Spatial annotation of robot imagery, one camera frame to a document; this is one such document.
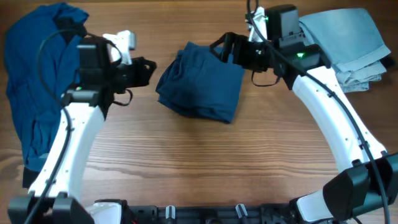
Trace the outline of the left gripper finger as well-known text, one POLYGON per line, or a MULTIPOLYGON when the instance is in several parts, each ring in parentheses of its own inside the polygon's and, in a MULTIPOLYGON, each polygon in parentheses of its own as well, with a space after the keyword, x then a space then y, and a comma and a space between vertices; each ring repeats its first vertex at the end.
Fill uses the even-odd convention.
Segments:
POLYGON ((149 84, 150 78, 153 74, 151 70, 138 70, 129 72, 126 75, 126 88, 143 87, 149 84))
POLYGON ((147 60, 144 57, 133 58, 132 65, 135 72, 153 73, 157 68, 157 64, 154 61, 147 60))

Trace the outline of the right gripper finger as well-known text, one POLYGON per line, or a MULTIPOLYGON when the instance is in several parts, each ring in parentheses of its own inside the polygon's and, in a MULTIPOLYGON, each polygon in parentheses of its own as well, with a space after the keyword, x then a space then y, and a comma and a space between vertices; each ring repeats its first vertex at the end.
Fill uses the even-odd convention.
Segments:
POLYGON ((221 62, 228 62, 229 56, 233 53, 234 47, 210 47, 210 52, 221 62))
POLYGON ((223 34, 218 40, 210 44, 210 49, 214 50, 217 46, 223 45, 223 50, 231 50, 237 36, 238 35, 233 32, 227 32, 223 34))

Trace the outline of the dark navy denim shorts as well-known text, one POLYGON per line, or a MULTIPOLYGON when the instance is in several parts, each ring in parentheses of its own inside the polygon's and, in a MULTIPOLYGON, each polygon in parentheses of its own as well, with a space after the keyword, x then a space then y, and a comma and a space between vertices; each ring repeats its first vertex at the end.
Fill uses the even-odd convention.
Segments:
POLYGON ((159 79, 159 103, 176 113, 233 122, 245 70, 219 61, 207 46, 187 42, 159 79))

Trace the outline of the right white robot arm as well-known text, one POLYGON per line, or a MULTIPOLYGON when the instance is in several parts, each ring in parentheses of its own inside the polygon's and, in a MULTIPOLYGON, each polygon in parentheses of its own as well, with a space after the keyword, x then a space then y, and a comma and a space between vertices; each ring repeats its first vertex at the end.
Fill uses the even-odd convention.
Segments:
POLYGON ((253 72, 273 69, 308 108, 332 151, 338 175, 322 189, 293 199, 287 223, 343 222, 397 198, 397 155, 368 131, 341 90, 331 63, 308 45, 291 4, 248 10, 249 36, 227 32, 210 45, 222 62, 253 72))

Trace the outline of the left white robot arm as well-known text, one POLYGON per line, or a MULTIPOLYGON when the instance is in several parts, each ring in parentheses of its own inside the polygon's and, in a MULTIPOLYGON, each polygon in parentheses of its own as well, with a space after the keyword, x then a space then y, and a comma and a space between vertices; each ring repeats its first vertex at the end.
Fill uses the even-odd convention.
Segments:
POLYGON ((85 33, 78 51, 79 79, 61 98, 60 123, 48 158, 26 196, 8 206, 12 223, 132 223, 125 200, 99 200, 89 207, 80 203, 81 180, 88 154, 115 95, 146 86, 155 62, 131 58, 136 36, 124 30, 100 37, 85 33))

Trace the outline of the blue shirt pile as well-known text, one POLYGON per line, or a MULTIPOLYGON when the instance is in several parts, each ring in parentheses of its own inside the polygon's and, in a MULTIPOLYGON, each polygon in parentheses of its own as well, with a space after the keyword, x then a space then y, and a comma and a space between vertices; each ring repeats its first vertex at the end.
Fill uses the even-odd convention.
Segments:
POLYGON ((41 83, 44 79, 34 74, 40 72, 40 66, 33 68, 40 58, 34 48, 43 49, 47 42, 38 43, 37 38, 56 28, 53 21, 59 17, 72 17, 80 22, 86 21, 89 15, 66 3, 40 6, 17 21, 6 33, 4 63, 9 77, 6 95, 16 133, 21 140, 24 165, 27 159, 24 151, 32 148, 32 128, 37 120, 43 120, 37 117, 40 103, 35 99, 34 91, 37 86, 44 88, 41 83))

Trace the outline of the light blue folded jeans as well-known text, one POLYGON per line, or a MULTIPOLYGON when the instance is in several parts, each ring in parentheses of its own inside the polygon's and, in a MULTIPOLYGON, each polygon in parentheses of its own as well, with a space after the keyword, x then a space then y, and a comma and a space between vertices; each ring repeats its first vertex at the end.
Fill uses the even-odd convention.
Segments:
POLYGON ((391 51, 367 10, 336 9, 299 18, 305 45, 319 45, 331 62, 345 93, 369 90, 381 80, 386 66, 381 60, 391 51))

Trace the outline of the black folded garment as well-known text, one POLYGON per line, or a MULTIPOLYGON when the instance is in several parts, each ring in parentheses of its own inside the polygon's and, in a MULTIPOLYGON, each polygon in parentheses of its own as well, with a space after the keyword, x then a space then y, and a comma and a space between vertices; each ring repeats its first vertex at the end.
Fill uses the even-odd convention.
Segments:
POLYGON ((390 69, 391 67, 393 67, 396 64, 395 60, 390 55, 387 55, 387 56, 383 57, 382 59, 380 59, 380 62, 382 63, 383 67, 386 70, 390 69))

